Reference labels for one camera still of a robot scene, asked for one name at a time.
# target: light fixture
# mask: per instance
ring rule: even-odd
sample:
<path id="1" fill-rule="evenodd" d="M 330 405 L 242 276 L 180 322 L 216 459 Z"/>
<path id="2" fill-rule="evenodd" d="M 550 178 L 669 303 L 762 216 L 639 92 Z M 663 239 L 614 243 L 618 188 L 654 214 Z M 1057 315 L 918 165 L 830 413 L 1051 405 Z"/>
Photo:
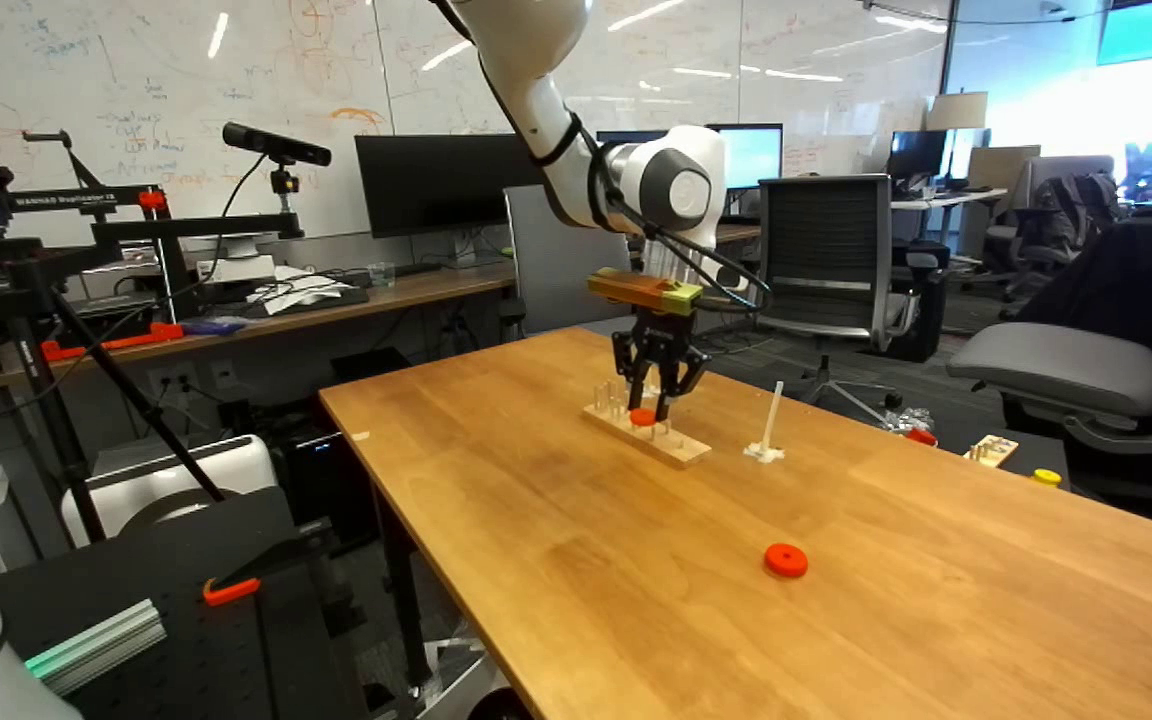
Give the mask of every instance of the light fixture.
<path id="1" fill-rule="evenodd" d="M 772 80 L 791 80 L 791 83 L 840 83 L 842 77 L 824 77 L 824 74 L 784 74 L 784 67 L 766 67 L 762 77 Z"/>
<path id="2" fill-rule="evenodd" d="M 961 165 L 961 140 L 965 131 L 979 131 L 988 115 L 988 95 L 983 92 L 953 92 L 953 95 L 934 95 L 930 114 L 927 114 L 927 128 L 944 131 L 944 178 L 954 186 L 965 178 Z"/>
<path id="3" fill-rule="evenodd" d="M 877 23 L 889 23 L 889 28 L 898 28 L 898 33 L 930 33 L 930 37 L 944 37 L 944 20 L 927 20 L 927 15 L 889 15 L 889 13 L 877 13 L 871 20 L 877 20 Z"/>
<path id="4" fill-rule="evenodd" d="M 983 128 L 988 92 L 934 95 L 927 128 Z"/>
<path id="5" fill-rule="evenodd" d="M 733 74 L 721 67 L 670 67 L 675 77 L 702 77 L 702 80 L 733 80 Z"/>
<path id="6" fill-rule="evenodd" d="M 432 67 L 446 66 L 446 62 L 459 55 L 459 54 L 466 54 L 466 39 L 459 39 L 459 44 L 434 54 L 432 62 L 418 66 L 418 74 L 432 74 Z"/>
<path id="7" fill-rule="evenodd" d="M 646 15 L 670 13 L 670 8 L 678 8 L 678 6 L 684 6 L 684 0 L 663 0 L 663 6 L 652 6 L 652 8 L 644 8 L 644 13 L 618 15 L 614 23 L 606 23 L 606 33 L 625 33 L 625 28 L 631 28 L 631 23 L 646 20 Z"/>
<path id="8" fill-rule="evenodd" d="M 216 13 L 216 23 L 211 23 L 211 44 L 209 44 L 209 62 L 216 62 L 216 55 L 219 55 L 222 33 L 229 33 L 229 13 Z"/>

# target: wooden tabletop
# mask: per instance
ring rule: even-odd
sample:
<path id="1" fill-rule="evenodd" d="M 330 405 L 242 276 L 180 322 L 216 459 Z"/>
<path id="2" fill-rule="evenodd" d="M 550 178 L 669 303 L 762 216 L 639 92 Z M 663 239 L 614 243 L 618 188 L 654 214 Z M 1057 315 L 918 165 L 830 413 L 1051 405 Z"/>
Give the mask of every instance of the wooden tabletop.
<path id="1" fill-rule="evenodd" d="M 660 459 L 550 331 L 325 388 L 371 481 L 548 720 L 1152 715 L 1152 521 L 702 377 Z M 762 573 L 789 542 L 807 575 Z"/>

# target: window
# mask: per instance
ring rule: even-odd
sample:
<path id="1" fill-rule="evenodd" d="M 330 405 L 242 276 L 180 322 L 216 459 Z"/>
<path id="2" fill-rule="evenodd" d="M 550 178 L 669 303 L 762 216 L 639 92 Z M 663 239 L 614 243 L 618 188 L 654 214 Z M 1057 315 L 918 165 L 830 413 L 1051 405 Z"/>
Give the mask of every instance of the window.
<path id="1" fill-rule="evenodd" d="M 1110 0 L 1099 33 L 1099 66 L 1152 62 L 1152 0 Z"/>

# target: computer monitor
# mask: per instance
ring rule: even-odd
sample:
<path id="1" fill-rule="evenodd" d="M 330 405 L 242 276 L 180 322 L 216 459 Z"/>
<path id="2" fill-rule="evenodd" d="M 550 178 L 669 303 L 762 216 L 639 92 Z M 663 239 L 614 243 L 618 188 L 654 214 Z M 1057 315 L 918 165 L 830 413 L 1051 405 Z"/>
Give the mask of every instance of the computer monitor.
<path id="1" fill-rule="evenodd" d="M 504 188 L 543 171 L 514 135 L 354 135 L 371 235 L 504 226 Z"/>
<path id="2" fill-rule="evenodd" d="M 970 147 L 969 188 L 970 193 L 983 193 L 983 188 L 1014 193 L 1036 155 L 1044 155 L 1039 146 Z"/>
<path id="3" fill-rule="evenodd" d="M 890 131 L 889 178 L 890 195 L 918 195 L 944 170 L 946 131 Z"/>
<path id="4" fill-rule="evenodd" d="M 758 188 L 758 182 L 784 178 L 784 128 L 778 124 L 709 124 L 724 135 L 729 193 Z"/>
<path id="5" fill-rule="evenodd" d="M 709 124 L 724 135 L 724 220 L 755 220 L 758 182 L 784 178 L 778 124 Z"/>

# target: table leg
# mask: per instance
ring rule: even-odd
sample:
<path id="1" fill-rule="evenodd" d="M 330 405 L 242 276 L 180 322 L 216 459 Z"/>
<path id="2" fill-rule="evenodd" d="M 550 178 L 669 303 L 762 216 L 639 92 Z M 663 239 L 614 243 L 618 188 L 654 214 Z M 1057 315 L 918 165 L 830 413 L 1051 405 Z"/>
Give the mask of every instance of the table leg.
<path id="1" fill-rule="evenodd" d="M 381 546 L 388 563 L 388 592 L 398 621 L 403 662 L 409 662 L 409 686 L 418 689 L 432 673 L 425 662 L 425 637 L 418 637 L 418 599 L 416 599 L 416 575 L 413 575 L 413 536 L 390 516 L 384 498 L 371 490 L 375 521 L 381 521 Z"/>

